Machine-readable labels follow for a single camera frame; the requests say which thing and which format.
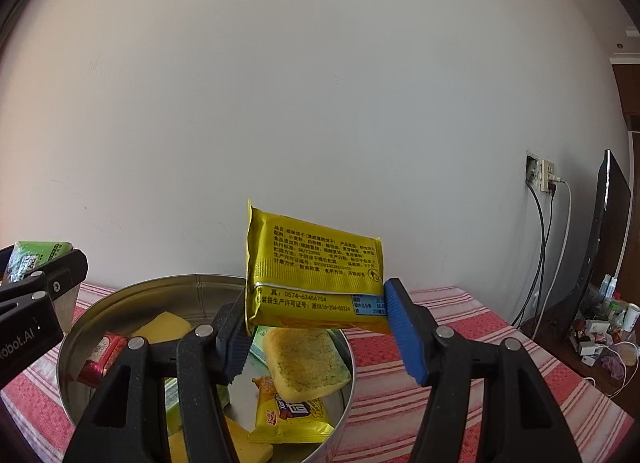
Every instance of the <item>electrical socket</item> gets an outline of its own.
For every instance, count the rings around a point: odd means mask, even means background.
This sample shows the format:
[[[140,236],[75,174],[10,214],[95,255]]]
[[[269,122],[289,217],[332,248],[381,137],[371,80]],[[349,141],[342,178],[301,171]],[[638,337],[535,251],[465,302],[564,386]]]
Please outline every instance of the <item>electrical socket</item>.
[[[540,161],[537,156],[527,152],[527,165],[525,171],[525,181],[531,186],[540,188]]]
[[[556,173],[556,166],[544,158],[540,160],[540,190],[542,192],[549,191],[549,174]]]

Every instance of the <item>cup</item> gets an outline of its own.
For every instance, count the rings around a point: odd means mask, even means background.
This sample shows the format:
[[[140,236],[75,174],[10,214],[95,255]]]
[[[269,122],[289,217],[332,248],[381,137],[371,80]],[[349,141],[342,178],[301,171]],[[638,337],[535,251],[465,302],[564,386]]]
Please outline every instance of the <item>cup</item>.
[[[636,325],[638,316],[640,315],[640,307],[633,303],[630,303],[625,313],[625,321],[622,325],[622,329],[625,331],[631,331]]]

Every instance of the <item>black cable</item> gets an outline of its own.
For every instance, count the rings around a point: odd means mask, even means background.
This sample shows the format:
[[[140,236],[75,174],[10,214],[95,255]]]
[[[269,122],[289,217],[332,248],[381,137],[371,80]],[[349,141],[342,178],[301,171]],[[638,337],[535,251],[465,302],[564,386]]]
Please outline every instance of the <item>black cable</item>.
[[[556,184],[549,183],[549,190],[551,191],[551,208],[549,209],[549,225],[546,228],[545,250],[542,255],[542,271],[540,272],[540,286],[538,287],[538,299],[536,300],[536,312],[533,315],[533,324],[536,324],[538,322],[538,313],[540,312],[540,301],[542,301],[542,283],[545,280],[546,244],[549,241],[549,232],[551,231],[551,221],[554,218],[554,198],[556,196]]]
[[[512,326],[515,326],[516,323],[518,322],[518,319],[524,316],[524,312],[527,309],[527,304],[529,304],[529,300],[531,300],[531,296],[533,295],[534,289],[536,287],[536,283],[538,282],[538,276],[540,275],[540,269],[542,268],[542,265],[544,262],[544,256],[545,256],[545,220],[542,216],[542,207],[540,206],[540,201],[538,200],[538,196],[536,196],[536,193],[534,192],[531,184],[529,182],[526,182],[526,185],[529,191],[531,192],[531,194],[533,195],[533,198],[536,200],[536,206],[538,207],[538,215],[540,216],[540,228],[541,228],[540,229],[540,258],[538,260],[538,269],[536,270],[536,275],[533,278],[531,287],[529,288],[529,294],[527,295],[527,300],[522,305],[522,308],[516,315],[516,318],[513,319],[513,322],[511,323]]]

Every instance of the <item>metal bowl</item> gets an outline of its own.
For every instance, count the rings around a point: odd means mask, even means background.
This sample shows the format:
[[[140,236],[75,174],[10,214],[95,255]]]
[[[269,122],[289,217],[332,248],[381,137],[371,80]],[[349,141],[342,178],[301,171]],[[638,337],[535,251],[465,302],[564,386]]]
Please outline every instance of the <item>metal bowl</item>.
[[[60,347],[57,378],[66,415],[77,425],[93,390],[76,377],[102,335],[113,332],[130,336],[163,311],[188,320],[192,326],[210,322],[219,308],[234,302],[244,291],[244,278],[228,275],[176,275],[134,284],[99,300],[76,321]],[[340,391],[322,399],[332,425],[324,443],[274,445],[273,463],[330,461],[337,451],[353,401],[353,353],[341,331],[332,332],[334,344],[349,368],[352,380]],[[258,390],[252,378],[268,374],[251,354],[242,374],[229,386],[231,405],[225,414],[251,431],[255,426]]]

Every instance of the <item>brand logo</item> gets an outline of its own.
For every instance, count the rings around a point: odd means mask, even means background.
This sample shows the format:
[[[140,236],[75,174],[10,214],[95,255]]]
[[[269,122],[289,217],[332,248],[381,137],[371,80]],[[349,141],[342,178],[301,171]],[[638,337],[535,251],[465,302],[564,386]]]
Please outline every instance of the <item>brand logo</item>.
[[[311,414],[311,409],[306,401],[289,403],[280,398],[278,393],[275,394],[274,398],[280,411],[280,419],[301,418]]]
[[[15,353],[22,346],[27,344],[29,340],[33,339],[33,329],[29,328],[24,331],[22,335],[16,336],[14,340],[11,342],[7,342],[4,346],[0,348],[0,360],[4,360],[9,355]]]

